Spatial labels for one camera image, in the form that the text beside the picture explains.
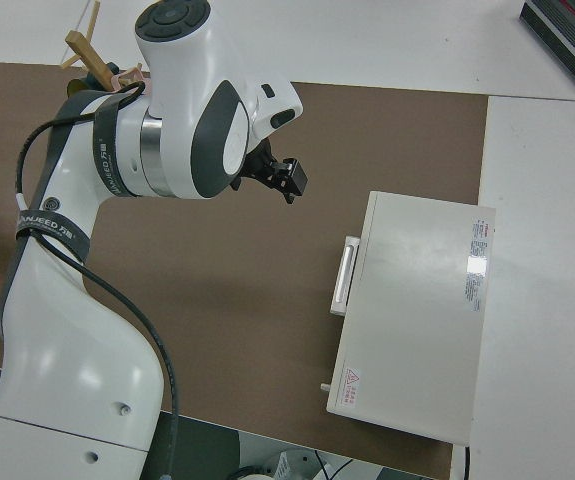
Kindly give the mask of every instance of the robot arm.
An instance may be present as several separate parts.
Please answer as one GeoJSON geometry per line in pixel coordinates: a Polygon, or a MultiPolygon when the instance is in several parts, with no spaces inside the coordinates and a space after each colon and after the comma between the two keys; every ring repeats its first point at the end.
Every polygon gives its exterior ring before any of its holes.
{"type": "Polygon", "coordinates": [[[246,176],[293,201],[306,185],[266,140],[301,114],[297,94],[279,77],[248,75],[205,0],[154,4],[136,35],[152,95],[70,98],[20,215],[0,305],[0,480],[137,479],[163,394],[149,343],[28,232],[84,263],[111,196],[211,198],[246,176]],[[72,117],[91,121],[63,120],[72,117]]]}

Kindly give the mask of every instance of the printed label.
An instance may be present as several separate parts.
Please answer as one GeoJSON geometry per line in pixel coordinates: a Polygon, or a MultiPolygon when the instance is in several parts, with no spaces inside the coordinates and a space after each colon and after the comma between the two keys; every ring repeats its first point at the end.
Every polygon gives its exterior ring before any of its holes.
{"type": "Polygon", "coordinates": [[[487,275],[489,235],[491,226],[485,220],[478,220],[472,226],[472,239],[467,259],[465,299],[469,308],[480,311],[485,298],[485,276],[487,275]]]}
{"type": "Polygon", "coordinates": [[[362,373],[355,368],[345,368],[345,377],[340,404],[343,407],[354,408],[358,400],[358,389],[362,373]]]}

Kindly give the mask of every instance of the brown mat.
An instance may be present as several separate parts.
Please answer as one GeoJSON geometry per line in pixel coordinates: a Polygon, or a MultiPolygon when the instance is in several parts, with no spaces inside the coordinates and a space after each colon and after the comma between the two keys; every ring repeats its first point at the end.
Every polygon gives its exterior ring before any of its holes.
{"type": "MultiPolygon", "coordinates": [[[[0,64],[0,288],[14,244],[17,152],[79,75],[0,64]]],[[[344,237],[360,235],[369,191],[476,203],[486,97],[297,89],[305,113],[272,144],[277,157],[302,161],[303,198],[288,206],[243,181],[239,192],[204,202],[112,199],[98,216],[89,266],[158,325],[183,414],[447,479],[451,445],[329,414],[319,385],[331,380],[342,328],[329,305],[344,237]]],[[[28,178],[44,145],[30,156],[28,178]]]]}

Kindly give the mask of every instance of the drawer handle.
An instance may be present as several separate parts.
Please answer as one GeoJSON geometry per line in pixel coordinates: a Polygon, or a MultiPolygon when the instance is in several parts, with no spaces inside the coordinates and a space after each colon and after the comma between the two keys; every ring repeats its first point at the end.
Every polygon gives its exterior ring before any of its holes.
{"type": "Polygon", "coordinates": [[[359,244],[360,238],[345,237],[345,246],[343,248],[342,258],[340,259],[340,267],[338,267],[334,298],[332,299],[330,309],[330,312],[334,315],[344,316],[347,312],[349,288],[351,287],[351,279],[354,274],[354,265],[356,264],[359,244]]]}

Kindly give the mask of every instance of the cable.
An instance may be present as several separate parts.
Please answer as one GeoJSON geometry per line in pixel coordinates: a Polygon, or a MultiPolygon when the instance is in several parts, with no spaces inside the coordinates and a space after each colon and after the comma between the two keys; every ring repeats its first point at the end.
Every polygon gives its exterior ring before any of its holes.
{"type": "Polygon", "coordinates": [[[338,475],[343,468],[345,468],[347,465],[349,465],[353,461],[354,461],[354,459],[350,458],[345,463],[343,463],[342,466],[338,470],[336,470],[336,472],[334,472],[334,474],[331,476],[331,478],[329,480],[334,480],[334,478],[336,478],[336,475],[338,475]]]}
{"type": "MultiPolygon", "coordinates": [[[[125,108],[126,106],[135,102],[138,97],[142,94],[145,90],[145,83],[144,82],[134,82],[130,85],[127,85],[115,93],[126,93],[130,90],[134,90],[129,96],[121,99],[118,103],[118,109],[125,108]]],[[[23,196],[23,170],[25,167],[25,159],[27,158],[27,153],[33,142],[38,138],[38,136],[43,133],[44,131],[48,130],[49,128],[62,126],[62,125],[74,125],[76,123],[84,123],[89,122],[94,119],[94,113],[86,113],[82,115],[76,115],[73,117],[67,118],[59,118],[54,119],[49,122],[46,122],[36,128],[25,140],[23,144],[23,148],[21,149],[20,153],[18,154],[18,160],[16,164],[16,199],[19,206],[24,205],[26,206],[24,196],[23,196]]],[[[96,275],[94,272],[89,270],[84,265],[79,264],[78,262],[72,260],[67,255],[62,253],[56,247],[54,247],[51,243],[49,243],[43,235],[35,230],[30,231],[30,235],[36,239],[36,241],[47,251],[49,251],[52,255],[56,258],[61,260],[62,262],[66,263],[74,270],[78,271],[85,277],[87,277],[92,282],[99,285],[101,288],[106,290],[109,294],[114,296],[118,301],[120,301],[129,311],[131,311],[138,320],[143,324],[149,335],[151,335],[156,347],[158,348],[160,355],[163,359],[163,363],[165,364],[165,369],[167,370],[167,377],[169,379],[169,389],[171,393],[171,425],[169,429],[169,446],[167,451],[168,456],[168,463],[167,463],[167,475],[163,475],[161,478],[168,478],[171,479],[171,473],[174,466],[174,453],[176,452],[176,443],[178,440],[178,425],[179,425],[179,407],[178,407],[178,391],[176,388],[176,374],[174,372],[174,366],[171,361],[171,357],[165,347],[164,342],[160,338],[158,331],[154,324],[145,316],[143,312],[125,295],[123,295],[119,290],[113,287],[111,284],[103,280],[101,277],[96,275]]]]}
{"type": "Polygon", "coordinates": [[[329,475],[327,475],[327,470],[325,469],[325,464],[321,460],[320,455],[318,454],[318,450],[314,450],[314,453],[316,454],[316,458],[318,459],[318,463],[320,464],[320,468],[322,468],[322,470],[323,470],[323,474],[325,475],[325,480],[331,480],[329,478],[329,475]]]}
{"type": "MultiPolygon", "coordinates": [[[[134,103],[140,94],[145,90],[145,83],[144,82],[134,82],[126,87],[121,88],[116,93],[126,93],[130,90],[134,90],[134,92],[129,95],[128,97],[123,98],[118,103],[118,109],[125,108],[126,106],[134,103]]],[[[36,128],[33,132],[29,134],[25,143],[23,144],[23,148],[20,150],[18,154],[18,160],[16,162],[16,194],[23,193],[23,170],[25,167],[25,159],[27,158],[27,153],[29,152],[29,148],[31,147],[32,143],[38,138],[38,136],[43,133],[45,130],[48,130],[52,127],[59,127],[63,125],[74,125],[76,123],[86,123],[90,122],[94,119],[94,113],[85,113],[82,115],[75,115],[73,117],[66,117],[66,118],[55,118],[50,120],[49,122],[45,122],[36,128]]]]}
{"type": "Polygon", "coordinates": [[[463,475],[463,480],[469,480],[470,464],[471,464],[471,457],[469,453],[469,447],[465,447],[465,474],[463,475]]]}
{"type": "Polygon", "coordinates": [[[103,280],[97,274],[95,274],[94,272],[89,270],[87,267],[79,264],[75,260],[72,260],[67,255],[65,255],[63,252],[58,250],[51,243],[49,243],[47,241],[47,239],[45,239],[45,237],[40,232],[32,230],[30,235],[33,238],[35,238],[36,241],[43,248],[45,248],[47,251],[49,251],[49,253],[51,253],[56,258],[58,258],[60,261],[66,263],[71,268],[73,268],[74,270],[78,271],[79,273],[81,273],[82,275],[87,277],[89,280],[94,282],[99,287],[103,288],[105,291],[107,291],[107,293],[111,294],[118,301],[120,301],[125,307],[127,307],[129,309],[129,311],[131,313],[133,313],[136,316],[136,318],[138,318],[138,320],[140,320],[140,322],[147,329],[147,332],[151,335],[152,339],[154,340],[154,343],[158,347],[158,350],[160,351],[160,355],[163,358],[163,363],[165,364],[165,368],[167,369],[167,375],[169,376],[169,388],[171,391],[171,402],[172,402],[172,406],[171,406],[172,421],[171,421],[171,423],[172,423],[172,426],[171,426],[171,431],[170,431],[170,437],[171,438],[170,438],[169,450],[168,450],[169,463],[168,463],[168,469],[167,469],[167,471],[171,475],[171,471],[173,468],[173,459],[174,459],[173,454],[176,450],[176,437],[177,437],[177,433],[178,433],[178,418],[179,418],[179,416],[178,416],[178,413],[179,413],[178,412],[178,394],[177,394],[177,390],[176,390],[176,374],[174,373],[174,366],[172,364],[171,357],[169,356],[169,353],[167,352],[167,348],[165,347],[165,344],[163,343],[162,339],[160,338],[160,335],[158,334],[156,327],[151,322],[151,320],[149,320],[145,316],[145,314],[143,312],[141,312],[140,309],[131,300],[129,300],[129,298],[127,298],[125,295],[123,295],[118,289],[113,287],[107,281],[103,280]]]}
{"type": "Polygon", "coordinates": [[[350,458],[345,463],[343,463],[342,466],[338,470],[336,470],[334,472],[334,474],[330,477],[327,474],[327,470],[325,469],[325,464],[323,463],[322,459],[320,458],[320,455],[318,454],[318,450],[314,450],[314,453],[316,454],[316,458],[318,459],[318,463],[320,464],[320,468],[323,470],[323,474],[325,475],[325,480],[334,480],[334,478],[336,478],[336,475],[338,475],[343,468],[345,468],[347,465],[349,465],[351,462],[354,461],[353,458],[350,458]]]}

